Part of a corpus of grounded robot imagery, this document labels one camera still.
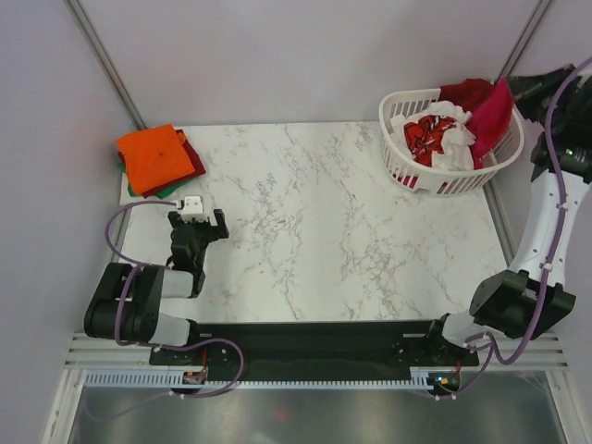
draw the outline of pink towel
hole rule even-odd
[[[514,99],[508,82],[501,79],[493,93],[467,122],[466,128],[476,137],[475,144],[471,147],[475,169],[483,167],[483,156],[496,146],[508,130],[513,107]]]

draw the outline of white marble surface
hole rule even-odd
[[[399,189],[376,123],[183,128],[224,210],[230,239],[213,243],[197,300],[164,310],[202,322],[415,319],[460,312],[505,267],[482,191],[429,198]],[[126,192],[122,203],[130,201]],[[123,252],[163,264],[163,205],[131,213]]]

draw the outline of laundry basket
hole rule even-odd
[[[379,118],[382,138],[380,153],[393,182],[405,190],[425,190],[433,196],[461,194],[482,187],[502,168],[511,164],[524,146],[524,131],[516,109],[510,127],[498,144],[484,158],[481,169],[444,171],[423,166],[406,157],[390,137],[390,118],[398,114],[408,117],[436,102],[440,89],[395,92],[380,102]]]

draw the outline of white wall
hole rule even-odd
[[[592,55],[592,2],[563,0],[556,2],[537,33],[524,59],[517,67],[520,74],[550,71],[566,63],[580,64]],[[521,157],[495,177],[496,190],[516,244],[520,242],[530,200],[529,156],[541,131],[527,126],[527,139]],[[572,240],[565,258],[565,288],[577,296],[573,312],[556,328],[577,387],[592,423],[592,197],[582,205],[575,222]]]
[[[40,441],[132,130],[60,0],[0,4],[0,442]]]
[[[495,77],[536,0],[82,0],[148,125],[377,120]]]

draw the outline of orange cloth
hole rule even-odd
[[[117,140],[129,185],[136,194],[195,172],[172,125],[132,132]]]

